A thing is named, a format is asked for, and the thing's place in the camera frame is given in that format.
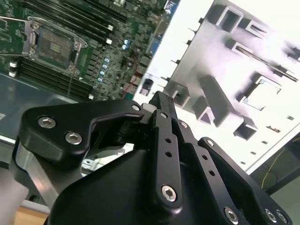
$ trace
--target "red wire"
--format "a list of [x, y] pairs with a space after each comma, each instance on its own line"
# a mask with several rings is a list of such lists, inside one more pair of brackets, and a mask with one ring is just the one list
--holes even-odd
[[134, 84], [134, 82], [136, 82], [137, 80], [137, 76], [136, 76], [136, 72], [137, 72], [137, 61], [136, 61], [136, 58], [134, 58], [134, 61], [135, 61], [135, 73], [134, 73], [134, 76], [135, 76], [135, 79], [128, 85], [128, 87], [126, 87], [126, 89], [124, 90], [124, 94], [123, 94], [123, 97], [125, 97], [127, 91], [129, 90], [129, 88]]

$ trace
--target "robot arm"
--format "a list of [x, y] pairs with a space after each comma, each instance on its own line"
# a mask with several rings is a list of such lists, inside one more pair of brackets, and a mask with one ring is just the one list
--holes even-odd
[[[82, 160], [133, 151], [82, 177]], [[27, 173], [51, 209], [47, 225], [285, 225], [289, 216], [210, 138], [197, 141], [157, 92], [33, 108], [22, 117], [10, 168]]]

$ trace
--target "metal rod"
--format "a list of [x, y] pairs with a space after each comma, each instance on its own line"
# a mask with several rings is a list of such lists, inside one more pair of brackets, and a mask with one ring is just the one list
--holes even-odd
[[291, 79], [292, 81], [294, 81], [294, 82], [297, 82], [297, 81], [298, 81], [297, 78], [295, 78], [295, 77], [293, 77], [293, 76], [291, 76], [291, 75], [289, 75], [289, 74], [287, 74], [287, 73], [281, 71], [280, 69], [276, 68], [275, 66], [272, 66], [272, 65], [269, 64], [267, 61], [265, 61], [265, 60], [263, 60], [263, 59], [257, 57], [256, 55], [253, 55], [252, 53], [248, 52], [247, 50], [245, 50], [245, 49], [243, 49], [243, 48], [241, 48], [241, 47], [239, 47], [239, 46], [236, 47], [236, 50], [240, 51], [241, 53], [245, 54], [245, 55], [248, 56], [248, 57], [251, 57], [251, 58], [253, 58], [253, 59], [257, 60], [257, 61], [262, 62], [262, 63], [265, 64], [266, 66], [270, 67], [270, 68], [273, 69], [273, 70], [276, 70], [277, 72], [280, 72], [282, 75], [286, 76], [287, 78]]

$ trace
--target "motherboard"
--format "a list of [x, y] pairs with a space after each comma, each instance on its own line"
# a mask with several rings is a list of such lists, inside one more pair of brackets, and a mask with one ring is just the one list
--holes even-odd
[[132, 98], [177, 4], [3, 0], [0, 72], [78, 102]]

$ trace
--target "yellow cable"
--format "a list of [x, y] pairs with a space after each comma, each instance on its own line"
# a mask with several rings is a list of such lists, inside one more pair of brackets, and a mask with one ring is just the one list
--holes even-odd
[[266, 180], [266, 178], [267, 178], [269, 172], [271, 171], [273, 165], [276, 163], [278, 157], [283, 153], [283, 151], [284, 151], [284, 149], [276, 156], [276, 158], [274, 159], [273, 163], [272, 163], [271, 166], [269, 167], [269, 169], [268, 169], [266, 175], [264, 176], [264, 178], [263, 178], [263, 180], [262, 180], [262, 189], [263, 189], [264, 181]]
[[295, 140], [293, 140], [293, 142], [296, 142], [296, 141], [298, 141], [300, 139], [300, 137], [298, 137], [298, 138], [296, 138]]

